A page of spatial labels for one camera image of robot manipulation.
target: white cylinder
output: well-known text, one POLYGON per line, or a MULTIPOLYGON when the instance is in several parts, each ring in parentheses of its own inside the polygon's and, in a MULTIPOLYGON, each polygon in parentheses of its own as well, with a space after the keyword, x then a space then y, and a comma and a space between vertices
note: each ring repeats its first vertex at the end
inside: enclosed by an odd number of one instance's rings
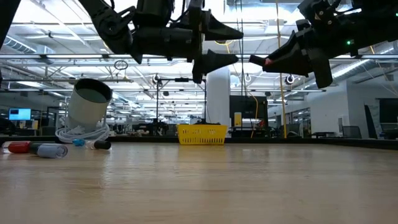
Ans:
POLYGON ((207 74, 206 122, 230 125, 229 93, 231 72, 227 66, 207 74))
POLYGON ((68 128, 84 127, 85 132, 94 131, 96 124, 106 114, 112 100, 112 90, 104 83, 89 78, 78 80, 68 105, 68 128))

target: white column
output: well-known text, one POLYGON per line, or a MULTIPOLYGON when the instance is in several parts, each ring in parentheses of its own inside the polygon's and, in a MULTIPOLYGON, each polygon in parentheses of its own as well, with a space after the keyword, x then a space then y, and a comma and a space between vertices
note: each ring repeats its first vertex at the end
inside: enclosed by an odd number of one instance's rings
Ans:
POLYGON ((208 123, 229 123, 229 94, 231 91, 231 72, 223 67, 207 75, 207 112, 208 123))

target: yellow basket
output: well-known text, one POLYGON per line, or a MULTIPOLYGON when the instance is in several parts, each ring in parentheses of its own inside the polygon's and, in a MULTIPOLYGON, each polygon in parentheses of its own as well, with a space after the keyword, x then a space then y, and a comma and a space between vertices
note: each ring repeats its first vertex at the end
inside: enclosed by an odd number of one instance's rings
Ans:
POLYGON ((223 145, 227 125, 180 124, 178 140, 183 145, 223 145))

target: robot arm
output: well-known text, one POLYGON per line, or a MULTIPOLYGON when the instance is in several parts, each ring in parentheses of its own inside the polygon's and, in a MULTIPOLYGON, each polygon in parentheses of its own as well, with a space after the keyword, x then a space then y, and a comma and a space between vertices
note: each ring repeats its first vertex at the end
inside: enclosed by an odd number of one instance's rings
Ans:
MULTIPOLYGON (((131 6, 116 12, 103 0, 79 0, 90 15, 95 29, 115 54, 130 54, 137 63, 144 54, 160 55, 195 61, 193 79, 201 83, 202 76, 213 70, 236 63, 235 55, 216 54, 211 50, 202 54, 205 40, 242 39, 243 33, 217 21, 211 11, 203 11, 204 0, 191 0, 188 10, 178 21, 171 21, 174 0, 138 0, 131 6), (134 24, 130 30, 128 24, 134 24)), ((0 0, 0 42, 4 42, 21 0, 0 0)))
POLYGON ((336 12, 341 0, 331 5, 324 0, 304 0, 298 9, 306 18, 296 22, 298 32, 267 58, 252 55, 251 63, 266 72, 308 76, 314 72, 319 88, 329 86, 333 77, 329 59, 383 41, 398 39, 398 2, 393 0, 352 0, 350 11, 336 12))

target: wooden table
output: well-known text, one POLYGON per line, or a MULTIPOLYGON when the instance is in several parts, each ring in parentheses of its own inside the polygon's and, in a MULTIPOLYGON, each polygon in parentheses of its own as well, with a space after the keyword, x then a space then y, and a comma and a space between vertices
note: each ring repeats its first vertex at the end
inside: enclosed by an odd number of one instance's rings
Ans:
POLYGON ((395 224, 397 208, 397 151, 120 143, 0 155, 4 224, 395 224))

